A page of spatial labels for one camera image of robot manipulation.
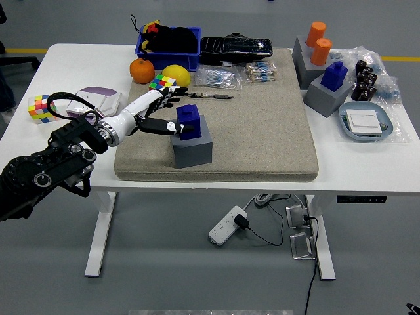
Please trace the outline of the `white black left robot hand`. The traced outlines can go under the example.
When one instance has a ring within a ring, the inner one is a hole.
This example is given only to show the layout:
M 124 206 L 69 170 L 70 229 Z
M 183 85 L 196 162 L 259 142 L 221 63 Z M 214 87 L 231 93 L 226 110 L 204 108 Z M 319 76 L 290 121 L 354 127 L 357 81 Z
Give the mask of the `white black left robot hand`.
M 108 145 L 117 146 L 125 137 L 136 131 L 157 135 L 175 135 L 194 131 L 192 125 L 150 117 L 157 110 L 171 107 L 178 102 L 177 97 L 185 95 L 187 90 L 186 87 L 179 86 L 150 90 L 127 105 L 119 115 L 102 119 L 101 124 L 104 130 L 109 132 Z

